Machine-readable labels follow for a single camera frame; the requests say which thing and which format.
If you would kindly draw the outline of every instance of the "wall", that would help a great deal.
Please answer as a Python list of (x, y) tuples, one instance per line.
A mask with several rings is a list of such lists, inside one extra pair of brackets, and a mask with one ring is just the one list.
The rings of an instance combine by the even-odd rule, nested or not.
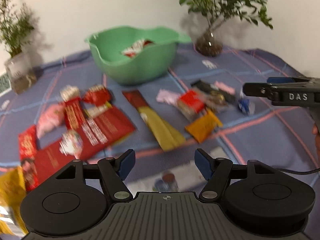
[[(205, 21), (189, 16), (178, 0), (19, 0), (25, 1), (40, 17), (34, 35), (34, 65), (56, 60), (88, 49), (84, 39), (116, 25), (152, 27), (165, 25), (186, 31), (196, 38)], [(320, 77), (320, 0), (270, 0), (268, 10), (274, 18), (273, 31), (230, 20), (220, 30), (228, 45), (246, 49), (259, 47), (282, 57), (299, 71)], [(8, 57), (0, 49), (0, 69)]]

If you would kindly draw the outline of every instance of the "silver screw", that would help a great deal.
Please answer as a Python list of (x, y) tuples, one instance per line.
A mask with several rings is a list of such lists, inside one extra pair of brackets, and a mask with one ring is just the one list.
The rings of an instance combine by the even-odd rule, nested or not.
[(118, 191), (115, 193), (115, 198), (117, 199), (125, 199), (128, 198), (130, 194), (126, 191)]
[(216, 198), (216, 197), (218, 196), (218, 194), (217, 194), (215, 191), (209, 190), (209, 191), (203, 192), (203, 193), (202, 193), (202, 196), (203, 196), (204, 198), (210, 198), (210, 199), (212, 199), (212, 198)]

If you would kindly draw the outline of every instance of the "brown pebbles in vase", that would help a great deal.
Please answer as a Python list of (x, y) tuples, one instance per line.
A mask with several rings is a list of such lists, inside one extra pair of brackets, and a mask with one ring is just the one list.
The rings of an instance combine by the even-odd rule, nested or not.
[(196, 50), (204, 56), (214, 57), (222, 52), (222, 43), (217, 41), (211, 30), (206, 30), (195, 44)]

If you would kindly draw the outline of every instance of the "green bowl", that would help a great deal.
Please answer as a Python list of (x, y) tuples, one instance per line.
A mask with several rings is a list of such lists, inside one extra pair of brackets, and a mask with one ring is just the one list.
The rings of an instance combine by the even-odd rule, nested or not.
[[(121, 54), (140, 39), (151, 40), (135, 57)], [(121, 85), (137, 85), (163, 75), (177, 51), (177, 43), (190, 43), (188, 35), (166, 27), (138, 29), (121, 26), (92, 34), (85, 40), (96, 65)]]

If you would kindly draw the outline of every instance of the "black cable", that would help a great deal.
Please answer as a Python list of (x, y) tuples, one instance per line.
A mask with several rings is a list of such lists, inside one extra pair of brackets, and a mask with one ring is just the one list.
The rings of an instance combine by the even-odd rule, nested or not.
[(316, 172), (320, 171), (320, 168), (312, 170), (312, 171), (292, 171), (292, 170), (287, 170), (287, 169), (282, 169), (282, 168), (276, 168), (278, 171), (286, 172), (286, 173), (291, 173), (291, 174), (296, 174), (296, 175), (309, 175), (313, 174)]

